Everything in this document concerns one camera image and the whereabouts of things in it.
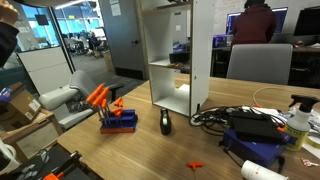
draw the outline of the blue device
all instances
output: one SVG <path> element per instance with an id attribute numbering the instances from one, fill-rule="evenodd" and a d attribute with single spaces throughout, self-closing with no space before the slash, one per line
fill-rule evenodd
<path id="1" fill-rule="evenodd" d="M 281 135 L 287 142 L 290 135 L 283 132 L 281 132 Z M 285 145 L 242 141 L 238 139 L 236 132 L 232 128 L 225 131 L 223 146 L 242 160 L 250 160 L 266 168 L 269 168 L 285 149 Z"/>

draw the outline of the cable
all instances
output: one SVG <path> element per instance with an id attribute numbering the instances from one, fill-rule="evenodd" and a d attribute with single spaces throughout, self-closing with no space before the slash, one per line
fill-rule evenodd
<path id="1" fill-rule="evenodd" d="M 223 136 L 224 131 L 227 129 L 226 119 L 230 118 L 229 112 L 239 110 L 241 110 L 241 106 L 222 106 L 205 109 L 192 115 L 189 124 L 196 127 L 200 126 L 204 132 L 210 135 Z"/>
<path id="2" fill-rule="evenodd" d="M 249 109 L 250 109 L 253 113 L 255 113 L 254 111 L 257 111 L 257 112 L 259 112 L 259 113 L 261 113 L 261 114 L 269 115 L 269 116 L 271 117 L 271 119 L 272 119 L 272 118 L 275 118 L 275 119 L 281 121 L 282 124 L 280 124 L 277 120 L 274 120 L 274 119 L 273 119 L 273 122 L 275 122 L 279 127 L 284 127 L 284 125 L 286 124 L 285 121 L 283 121 L 281 118 L 279 118 L 279 117 L 277 117 L 277 116 L 274 116 L 274 115 L 272 115 L 272 114 L 264 113 L 264 112 L 262 112 L 262 111 L 259 111 L 259 110 L 256 109 L 256 108 L 253 108 L 253 107 L 249 107 Z"/>
<path id="3" fill-rule="evenodd" d="M 275 90 L 281 90 L 281 91 L 287 91 L 287 92 L 292 92 L 294 94 L 301 94 L 301 95 L 308 95 L 308 96 L 314 96 L 314 97 L 319 97 L 319 95 L 313 95 L 313 94 L 309 94 L 309 93 L 300 93 L 300 92 L 296 92 L 296 91 L 292 91 L 292 90 L 287 90 L 287 89 L 283 89 L 283 88 L 277 88 L 277 87 L 264 87 L 264 88 L 260 88 L 258 89 L 256 92 L 254 92 L 254 94 L 252 95 L 252 99 L 254 104 L 256 104 L 257 106 L 260 106 L 257 101 L 255 96 L 258 94 L 258 92 L 266 90 L 266 89 L 275 89 Z"/>

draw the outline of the bottle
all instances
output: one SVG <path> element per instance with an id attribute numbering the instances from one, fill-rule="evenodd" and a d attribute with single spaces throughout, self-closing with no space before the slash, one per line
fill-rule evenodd
<path id="1" fill-rule="evenodd" d="M 171 119 L 168 114 L 168 109 L 161 109 L 160 130 L 162 135 L 168 135 L 171 132 Z"/>
<path id="2" fill-rule="evenodd" d="M 292 95 L 291 98 L 293 99 L 293 102 L 289 107 L 292 107 L 298 102 L 301 104 L 299 109 L 297 109 L 296 114 L 288 119 L 284 128 L 284 132 L 291 136 L 286 148 L 291 151 L 299 151 L 311 128 L 308 120 L 311 115 L 312 107 L 314 104 L 320 102 L 320 99 L 300 95 Z"/>
<path id="3" fill-rule="evenodd" d="M 241 168 L 241 175 L 247 180 L 265 180 L 265 179 L 288 180 L 289 179 L 289 177 L 282 176 L 281 174 L 275 173 L 249 160 L 244 162 Z"/>

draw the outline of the screen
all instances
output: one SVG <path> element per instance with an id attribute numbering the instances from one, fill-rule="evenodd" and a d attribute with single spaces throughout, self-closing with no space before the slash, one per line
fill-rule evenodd
<path id="1" fill-rule="evenodd" d="M 301 10 L 294 36 L 320 35 L 320 9 Z"/>
<path id="2" fill-rule="evenodd" d="M 106 37 L 105 33 L 104 33 L 104 29 L 103 27 L 100 28 L 96 28 L 94 30 L 92 30 L 94 32 L 94 34 L 96 35 L 96 37 Z"/>
<path id="3" fill-rule="evenodd" d="M 35 17 L 39 26 L 49 25 L 46 15 L 38 14 L 38 15 L 35 15 Z"/>
<path id="4" fill-rule="evenodd" d="M 275 33 L 281 33 L 284 21 L 286 19 L 288 8 L 274 8 L 271 9 L 276 14 L 276 29 Z M 235 20 L 241 13 L 230 13 L 227 15 L 226 34 L 232 34 L 232 29 Z"/>

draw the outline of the paper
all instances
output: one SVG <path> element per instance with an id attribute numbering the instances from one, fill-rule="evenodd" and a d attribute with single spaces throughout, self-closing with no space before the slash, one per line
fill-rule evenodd
<path id="1" fill-rule="evenodd" d="M 111 12 L 112 12 L 112 16 L 120 16 L 121 15 L 120 5 L 119 4 L 112 4 L 111 5 Z"/>

